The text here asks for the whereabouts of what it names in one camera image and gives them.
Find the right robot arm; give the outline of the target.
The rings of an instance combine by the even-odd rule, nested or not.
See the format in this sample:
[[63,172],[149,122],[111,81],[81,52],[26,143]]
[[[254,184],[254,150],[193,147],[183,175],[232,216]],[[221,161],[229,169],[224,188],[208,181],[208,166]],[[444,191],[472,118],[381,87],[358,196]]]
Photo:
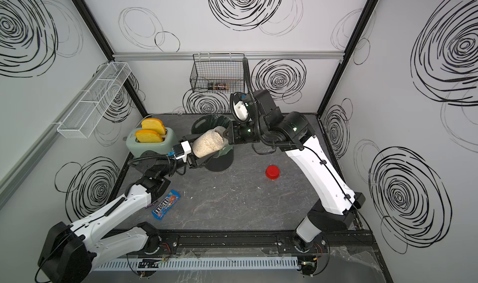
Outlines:
[[295,248],[305,253],[323,233],[346,230],[354,212],[365,203],[329,161],[305,115],[283,114],[267,90],[249,94],[232,93],[230,111],[234,117],[226,130],[233,145],[261,142],[273,152],[284,152],[305,174],[319,199],[295,229]]

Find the clear oatmeal jar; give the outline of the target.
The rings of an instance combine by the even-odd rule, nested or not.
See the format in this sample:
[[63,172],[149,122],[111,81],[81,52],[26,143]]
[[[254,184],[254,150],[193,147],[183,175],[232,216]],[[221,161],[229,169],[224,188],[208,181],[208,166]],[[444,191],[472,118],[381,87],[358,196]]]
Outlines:
[[225,131],[225,127],[217,126],[203,133],[192,145],[195,155],[202,158],[223,149],[229,144]]

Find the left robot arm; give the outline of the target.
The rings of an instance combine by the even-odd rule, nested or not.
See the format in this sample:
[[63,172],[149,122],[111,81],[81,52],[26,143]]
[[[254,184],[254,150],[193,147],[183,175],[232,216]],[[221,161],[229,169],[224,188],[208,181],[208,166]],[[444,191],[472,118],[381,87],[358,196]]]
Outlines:
[[143,176],[126,192],[99,210],[69,225],[59,222],[48,232],[38,260],[39,273],[50,283],[80,283],[92,270],[120,256],[145,251],[157,253],[162,239],[153,225],[143,222],[126,232],[109,232],[137,211],[161,198],[169,176],[178,168],[195,167],[192,145],[199,135],[186,135],[168,154],[146,151],[128,161]]

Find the red jar lid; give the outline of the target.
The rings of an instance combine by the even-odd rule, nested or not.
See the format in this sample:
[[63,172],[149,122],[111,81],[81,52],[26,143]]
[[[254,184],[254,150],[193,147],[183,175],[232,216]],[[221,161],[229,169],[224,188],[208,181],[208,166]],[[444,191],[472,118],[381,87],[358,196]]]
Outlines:
[[276,180],[280,177],[280,169],[274,165],[268,166],[266,168],[265,175],[270,180]]

